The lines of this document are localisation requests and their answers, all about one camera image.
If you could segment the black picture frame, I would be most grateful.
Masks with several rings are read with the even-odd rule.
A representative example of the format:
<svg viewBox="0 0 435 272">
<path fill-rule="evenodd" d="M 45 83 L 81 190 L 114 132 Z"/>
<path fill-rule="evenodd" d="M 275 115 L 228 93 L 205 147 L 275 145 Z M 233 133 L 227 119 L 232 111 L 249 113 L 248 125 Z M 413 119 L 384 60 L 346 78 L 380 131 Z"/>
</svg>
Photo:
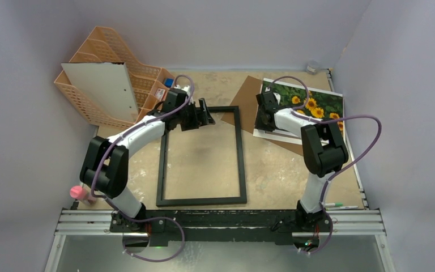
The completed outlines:
<svg viewBox="0 0 435 272">
<path fill-rule="evenodd" d="M 236 205 L 247 203 L 246 177 L 245 177 L 245 160 L 244 149 L 241 132 L 241 117 L 238 106 L 218 106 L 209 107 L 211 113 L 233 113 L 234 130 L 236 138 L 237 152 L 237 169 L 239 192 L 238 197 L 219 197 L 219 198 L 189 198 L 189 199 L 165 199 L 165 180 L 167 176 L 167 158 L 168 158 L 168 143 L 169 135 L 165 134 L 161 137 L 160 157 L 159 157 L 159 172 L 157 179 L 156 206 L 171 207 L 171 206 L 207 206 L 207 205 Z"/>
</svg>

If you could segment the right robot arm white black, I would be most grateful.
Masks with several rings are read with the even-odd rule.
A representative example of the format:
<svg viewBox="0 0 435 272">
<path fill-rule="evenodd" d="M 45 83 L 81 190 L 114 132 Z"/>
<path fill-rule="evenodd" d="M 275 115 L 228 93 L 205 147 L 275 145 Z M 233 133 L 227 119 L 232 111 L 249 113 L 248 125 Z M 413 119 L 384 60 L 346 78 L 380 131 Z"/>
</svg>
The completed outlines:
<svg viewBox="0 0 435 272">
<path fill-rule="evenodd" d="M 305 166 L 309 171 L 304 194 L 298 200 L 295 222 L 308 231 L 324 219 L 324 203 L 332 176 L 349 159 L 338 125 L 314 120 L 292 108 L 282 107 L 275 94 L 267 91 L 256 95 L 257 128 L 273 132 L 284 130 L 299 137 Z"/>
</svg>

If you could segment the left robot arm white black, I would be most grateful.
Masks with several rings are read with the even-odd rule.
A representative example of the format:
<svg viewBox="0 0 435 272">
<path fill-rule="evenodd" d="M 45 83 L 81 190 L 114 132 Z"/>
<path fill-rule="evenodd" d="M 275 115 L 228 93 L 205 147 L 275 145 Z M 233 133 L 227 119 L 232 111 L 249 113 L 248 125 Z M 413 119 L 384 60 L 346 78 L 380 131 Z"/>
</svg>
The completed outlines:
<svg viewBox="0 0 435 272">
<path fill-rule="evenodd" d="M 130 158 L 147 144 L 180 127 L 182 131 L 215 124 L 204 98 L 192 100 L 192 92 L 171 88 L 139 122 L 111 137 L 91 139 L 80 170 L 80 181 L 92 196 L 108 202 L 124 217 L 133 232 L 146 226 L 146 207 L 127 186 Z"/>
</svg>

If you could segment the sunflower photo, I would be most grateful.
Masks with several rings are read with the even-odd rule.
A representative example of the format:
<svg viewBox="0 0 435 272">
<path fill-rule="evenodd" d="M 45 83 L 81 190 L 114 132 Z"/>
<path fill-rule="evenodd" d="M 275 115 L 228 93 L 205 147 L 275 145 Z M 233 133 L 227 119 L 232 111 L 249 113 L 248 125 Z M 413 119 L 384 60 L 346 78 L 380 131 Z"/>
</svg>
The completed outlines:
<svg viewBox="0 0 435 272">
<path fill-rule="evenodd" d="M 286 83 L 277 81 L 271 86 L 271 91 L 275 94 L 278 104 L 281 107 L 294 108 L 300 114 L 311 118 L 331 118 L 338 119 L 344 116 L 343 95 L 331 91 L 308 88 L 309 101 L 304 105 L 306 99 L 305 87 L 300 84 Z M 254 125 L 253 135 L 258 138 L 275 140 L 278 142 L 292 143 L 301 145 L 302 141 L 298 135 L 286 130 L 265 131 Z"/>
</svg>

